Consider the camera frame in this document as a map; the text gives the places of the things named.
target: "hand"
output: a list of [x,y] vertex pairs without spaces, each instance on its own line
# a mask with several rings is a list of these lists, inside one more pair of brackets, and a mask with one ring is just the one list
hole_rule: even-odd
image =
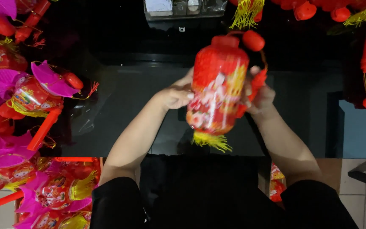
[[253,66],[250,69],[251,77],[247,77],[245,84],[244,84],[244,91],[242,93],[242,100],[241,102],[245,104],[248,109],[247,112],[251,115],[256,115],[258,113],[264,112],[267,108],[271,107],[273,104],[273,100],[275,98],[275,91],[272,90],[269,86],[264,85],[261,89],[257,92],[258,94],[254,98],[252,102],[248,100],[248,96],[253,93],[251,91],[251,84],[250,81],[252,78],[261,71],[261,68],[258,66]]
[[190,100],[194,98],[194,93],[191,91],[193,69],[191,68],[185,77],[176,81],[170,87],[158,92],[165,109],[179,109],[189,104]]

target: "person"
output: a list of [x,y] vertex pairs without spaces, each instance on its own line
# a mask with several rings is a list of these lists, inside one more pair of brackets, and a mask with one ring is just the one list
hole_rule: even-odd
[[[250,70],[251,75],[259,71],[256,66]],[[236,164],[228,168],[214,166],[213,163],[221,160],[204,156],[199,157],[201,163],[186,160],[191,164],[184,166],[186,169],[180,171],[179,179],[173,176],[168,188],[156,198],[147,218],[137,185],[137,170],[168,110],[185,106],[194,97],[190,91],[192,78],[193,69],[156,93],[114,143],[99,187],[93,191],[91,229],[358,228],[337,192],[323,183],[323,175],[308,147],[275,109],[272,103],[275,92],[263,86],[251,104],[246,98],[252,93],[246,86],[249,84],[244,84],[242,102],[248,106],[247,112],[255,121],[272,161],[285,175],[287,189],[281,194],[284,208],[257,188],[254,176],[239,172]]]

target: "black shirt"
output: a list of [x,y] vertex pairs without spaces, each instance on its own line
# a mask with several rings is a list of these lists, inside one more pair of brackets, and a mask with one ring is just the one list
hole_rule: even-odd
[[283,210],[244,178],[212,169],[181,177],[156,200],[145,223],[137,184],[115,178],[93,191],[90,228],[358,228],[324,183],[290,185],[281,195]]

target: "forearm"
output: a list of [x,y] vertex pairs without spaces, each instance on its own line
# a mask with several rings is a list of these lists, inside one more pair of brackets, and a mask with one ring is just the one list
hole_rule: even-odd
[[114,143],[104,164],[107,178],[102,177],[101,184],[120,176],[135,179],[134,171],[149,151],[167,111],[158,94],[149,100]]
[[285,175],[287,183],[292,184],[304,176],[320,179],[320,169],[313,154],[285,123],[273,105],[252,117],[272,161]]

